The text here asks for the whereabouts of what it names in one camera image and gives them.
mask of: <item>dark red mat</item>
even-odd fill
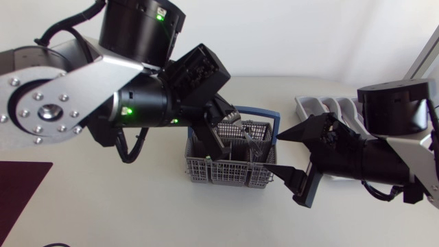
[[[0,161],[0,246],[52,163]]]

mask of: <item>white tabletop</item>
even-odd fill
[[[282,131],[299,123],[295,96],[356,90],[309,78],[233,78],[220,93],[234,105],[280,112]],[[127,132],[131,143],[137,131]],[[3,246],[439,245],[439,211],[426,200],[381,202],[358,181],[322,179],[312,209],[298,206],[280,179],[265,189],[192,183],[186,135],[186,128],[151,129],[131,165],[88,131],[59,145],[0,152],[4,161],[54,163]],[[277,156],[279,165],[305,169],[309,153],[279,141]]]

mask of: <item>black cable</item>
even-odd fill
[[[66,244],[57,243],[57,244],[47,244],[44,247],[70,247],[70,246],[68,246]]]
[[[50,40],[52,37],[57,34],[61,30],[66,30],[66,28],[74,27],[80,23],[83,23],[87,20],[93,18],[96,14],[99,14],[101,10],[105,7],[105,0],[97,0],[95,4],[93,4],[87,10],[71,16],[67,19],[64,19],[60,22],[53,24],[41,38],[36,38],[34,42],[37,45],[41,45],[43,47],[48,47],[50,44]]]
[[[146,134],[148,133],[149,128],[142,128],[140,131],[140,134],[136,136],[137,141],[136,144],[134,144],[134,147],[132,148],[131,152],[128,153],[128,145],[126,143],[125,134],[123,133],[123,130],[120,129],[117,133],[116,138],[116,148],[119,153],[119,156],[121,157],[122,162],[130,164],[136,161],[137,157],[139,157],[140,152],[143,147],[143,143],[145,142]]]
[[[378,189],[375,189],[372,187],[372,185],[369,185],[366,181],[361,182],[362,185],[366,188],[366,190],[375,197],[378,200],[382,200],[385,202],[390,202],[393,200],[397,195],[399,195],[401,192],[403,192],[403,188],[399,186],[393,186],[392,190],[390,191],[390,194],[384,194],[383,192],[379,191]]]
[[[87,63],[92,63],[93,57],[91,55],[90,48],[88,47],[87,42],[84,40],[84,38],[82,38],[81,34],[73,27],[65,28],[64,31],[71,33],[76,38],[78,44],[82,49],[82,53],[84,53]]]

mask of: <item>blue basket handle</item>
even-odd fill
[[[279,124],[281,122],[281,114],[275,112],[273,110],[266,110],[261,108],[249,107],[249,106],[235,106],[235,108],[242,114],[255,115],[260,117],[268,117],[274,120],[273,123],[273,137],[272,137],[272,145],[276,145],[277,138],[276,135],[279,133]],[[189,138],[192,137],[192,128],[187,128],[188,133],[187,136]]]

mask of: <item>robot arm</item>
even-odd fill
[[[191,126],[212,159],[226,156],[213,128],[235,108],[217,94],[230,79],[203,44],[169,61],[185,15],[168,0],[108,0],[99,40],[82,38],[73,26],[95,16],[86,11],[50,27],[39,46],[0,53],[2,150],[59,143],[89,127],[104,147],[117,146],[131,163],[147,129]],[[76,39],[47,48],[59,31]],[[124,128],[142,128],[128,153]]]
[[[334,113],[310,117],[277,138],[304,143],[311,152],[308,171],[266,165],[285,181],[293,199],[311,207],[323,174],[360,180],[371,195],[384,201],[403,193],[415,204],[425,194],[439,209],[438,118],[431,98],[432,80],[404,80],[358,90],[364,125],[376,139],[362,139]],[[394,185],[384,194],[370,182]]]

